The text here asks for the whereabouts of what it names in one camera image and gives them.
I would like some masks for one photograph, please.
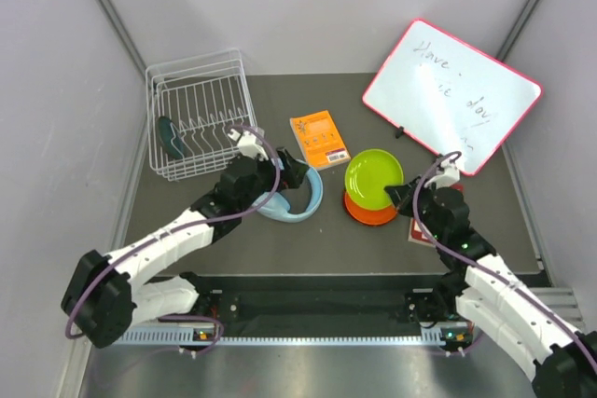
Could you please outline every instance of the stacked plates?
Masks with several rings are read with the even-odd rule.
[[[368,149],[356,155],[344,175],[344,208],[355,220],[368,226],[382,226],[397,213],[388,194],[388,185],[404,183],[400,163],[387,151]]]

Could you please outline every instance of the orange book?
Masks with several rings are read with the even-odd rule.
[[[305,161],[316,170],[350,160],[348,149],[328,111],[290,118],[290,126]]]

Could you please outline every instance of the black bracket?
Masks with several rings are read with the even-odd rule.
[[[445,319],[444,312],[438,310],[434,304],[434,297],[431,292],[407,293],[404,298],[411,322],[439,322]]]
[[[225,323],[239,320],[241,313],[241,298],[238,294],[224,295],[217,308],[217,318]]]
[[[412,199],[414,198],[414,190],[417,187],[417,184],[419,184],[420,179],[421,176],[417,176],[408,184],[389,185],[384,188],[385,192],[390,196],[394,207],[396,207],[403,216],[413,216]],[[422,196],[427,194],[426,191],[422,192]]]
[[[399,139],[403,135],[404,135],[404,126],[399,126],[398,128],[396,128],[396,132],[394,133],[394,137],[396,137],[397,139]]]

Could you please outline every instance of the barcode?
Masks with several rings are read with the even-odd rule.
[[[346,151],[342,151],[341,153],[332,154],[331,156],[327,156],[328,162],[335,162],[336,160],[341,160],[346,158]]]

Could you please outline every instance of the pink whiteboard frame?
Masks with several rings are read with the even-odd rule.
[[[394,56],[394,53],[396,53],[396,51],[398,50],[398,47],[400,47],[400,44],[402,43],[402,40],[404,39],[404,36],[406,36],[406,34],[409,32],[410,28],[416,23],[416,22],[423,22],[427,25],[429,25],[432,28],[435,28],[436,30],[438,30],[439,32],[445,34],[447,37],[450,37],[452,39],[454,39],[455,41],[459,42],[460,44],[467,46],[468,48],[470,48],[471,50],[476,51],[479,55],[484,56],[485,58],[492,60],[493,62],[497,62],[498,64],[500,64],[502,67],[508,69],[510,72],[512,72],[515,75],[518,75],[524,79],[527,79],[529,81],[531,81],[532,83],[535,83],[537,86],[539,86],[539,94],[537,95],[537,97],[533,100],[533,102],[531,103],[531,105],[522,113],[521,117],[519,118],[519,120],[514,124],[514,126],[506,133],[506,135],[504,135],[504,138],[500,141],[499,144],[497,144],[497,146],[493,149],[493,151],[490,153],[490,155],[483,160],[483,162],[479,165],[479,167],[477,168],[477,170],[475,172],[462,172],[464,175],[466,176],[474,176],[475,174],[477,174],[481,168],[483,168],[485,166],[485,164],[487,163],[487,161],[493,156],[493,154],[495,154],[495,151],[498,150],[498,148],[506,141],[506,139],[509,137],[509,135],[512,133],[512,131],[514,131],[516,129],[516,127],[519,126],[519,124],[522,122],[522,120],[527,116],[527,114],[529,113],[529,111],[531,109],[533,109],[533,106],[536,105],[537,101],[543,96],[543,86],[540,85],[539,83],[537,83],[534,79],[530,78],[529,76],[522,74],[521,72],[519,72],[518,70],[505,65],[503,62],[498,61],[496,58],[488,55],[487,53],[482,52],[481,50],[479,50],[478,48],[474,48],[473,46],[467,44],[465,41],[463,41],[462,39],[459,39],[458,37],[454,36],[453,34],[450,34],[444,30],[442,30],[441,28],[437,27],[436,25],[434,25],[433,23],[426,21],[425,19],[421,19],[421,18],[417,18],[414,21],[412,21],[409,25],[409,28],[407,28],[407,31],[404,32],[404,34],[402,34],[402,36],[400,37],[400,39],[398,40],[398,43],[396,44],[396,46],[394,47],[394,49],[392,50],[392,52],[390,53],[390,55],[385,59],[385,61],[382,64],[382,67],[380,68],[380,70],[378,71],[378,73],[375,75],[375,77],[373,78],[373,81],[371,81],[371,84],[369,84],[369,86],[367,87],[367,89],[365,90],[365,93],[363,94],[363,104],[368,107],[369,109],[371,109],[373,112],[375,112],[376,114],[379,114],[380,116],[382,116],[383,118],[385,118],[387,121],[389,121],[390,123],[392,123],[394,126],[396,126],[397,128],[399,128],[401,125],[395,123],[394,121],[392,121],[389,117],[386,117],[384,114],[382,114],[380,111],[376,110],[374,107],[372,107],[370,104],[368,104],[365,101],[365,97],[367,96],[367,93],[369,92],[369,89],[371,88],[371,86],[373,85],[373,83],[375,83],[377,77],[380,75],[380,72],[385,68],[385,66],[387,65],[388,61]],[[421,142],[419,139],[417,139],[415,136],[413,136],[409,130],[404,130],[404,132],[415,142],[417,142],[418,144],[424,146],[425,148],[427,148],[429,151],[431,151],[433,154],[439,154],[438,151],[436,151],[434,148],[431,148],[429,146],[427,146],[426,144],[424,144],[423,142]]]

